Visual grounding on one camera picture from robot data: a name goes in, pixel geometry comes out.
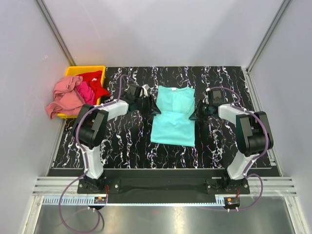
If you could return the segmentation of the teal t-shirt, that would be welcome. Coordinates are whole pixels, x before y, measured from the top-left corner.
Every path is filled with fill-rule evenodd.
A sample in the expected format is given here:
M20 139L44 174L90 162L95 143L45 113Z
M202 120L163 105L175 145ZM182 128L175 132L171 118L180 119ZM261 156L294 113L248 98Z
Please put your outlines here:
M161 111L153 118L151 142L176 146L195 146L195 89L158 87L156 105Z

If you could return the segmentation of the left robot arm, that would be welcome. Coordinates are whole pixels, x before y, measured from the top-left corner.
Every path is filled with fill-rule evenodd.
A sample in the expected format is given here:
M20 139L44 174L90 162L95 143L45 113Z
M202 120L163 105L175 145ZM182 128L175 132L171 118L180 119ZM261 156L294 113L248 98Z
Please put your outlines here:
M79 178L79 188L92 193L108 189L100 154L106 124L116 117L136 110L146 116L161 114L147 84L131 84L124 93L119 93L116 99L108 103L83 105L73 126L73 135L84 162L84 173Z

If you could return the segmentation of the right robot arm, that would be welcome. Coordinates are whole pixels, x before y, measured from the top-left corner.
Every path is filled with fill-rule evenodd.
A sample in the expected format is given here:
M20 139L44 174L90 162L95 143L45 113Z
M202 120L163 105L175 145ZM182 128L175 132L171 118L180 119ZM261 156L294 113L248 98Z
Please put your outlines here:
M189 120L205 122L209 117L220 118L236 127L238 152L226 168L222 178L208 189L216 192L236 193L247 185L248 171L273 147L273 136L265 112L252 112L238 107L240 96L229 88L213 87L200 100Z

